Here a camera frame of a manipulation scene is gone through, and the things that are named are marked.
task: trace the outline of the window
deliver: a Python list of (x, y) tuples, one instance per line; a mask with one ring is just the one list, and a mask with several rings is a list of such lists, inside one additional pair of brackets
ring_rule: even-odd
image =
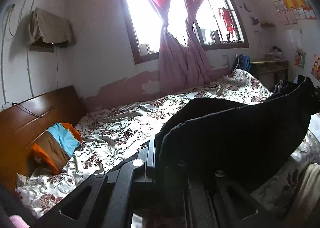
[[(160, 17), (148, 0), (122, 2), (135, 63), (157, 59), (162, 26)], [(224, 17), (232, 22), (226, 25)], [(171, 0), (168, 31), (184, 46), (187, 42), (186, 18), (184, 0)], [(196, 15), (194, 32), (204, 50), (249, 47), (232, 0), (204, 0)]]

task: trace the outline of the blue backpack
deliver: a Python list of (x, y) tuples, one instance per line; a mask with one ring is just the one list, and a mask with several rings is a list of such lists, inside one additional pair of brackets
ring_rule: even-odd
[(240, 54), (236, 58), (233, 64), (232, 71), (234, 71), (235, 69), (242, 69), (244, 71), (249, 72), (250, 67), (251, 67), (250, 57), (247, 55)]

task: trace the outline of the electrical outlet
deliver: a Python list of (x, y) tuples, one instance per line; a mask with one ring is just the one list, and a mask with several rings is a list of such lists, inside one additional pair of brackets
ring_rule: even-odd
[(12, 102), (7, 102), (6, 104), (3, 105), (3, 109), (8, 109), (10, 107), (12, 107), (13, 103)]

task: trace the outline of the black pants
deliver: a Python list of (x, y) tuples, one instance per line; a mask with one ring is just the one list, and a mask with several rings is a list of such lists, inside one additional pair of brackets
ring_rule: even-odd
[(282, 81), (257, 105), (198, 98), (155, 136), (157, 180), (174, 179), (177, 164), (212, 176), (221, 169), (253, 191), (274, 175), (303, 141), (319, 101), (310, 78)]

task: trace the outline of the light blue cloth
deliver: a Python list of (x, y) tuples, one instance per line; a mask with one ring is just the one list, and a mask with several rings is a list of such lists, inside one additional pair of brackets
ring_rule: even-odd
[(75, 139), (68, 129), (65, 129), (61, 123), (55, 123), (47, 131), (60, 144), (61, 148), (72, 157), (75, 149), (80, 145), (80, 142)]

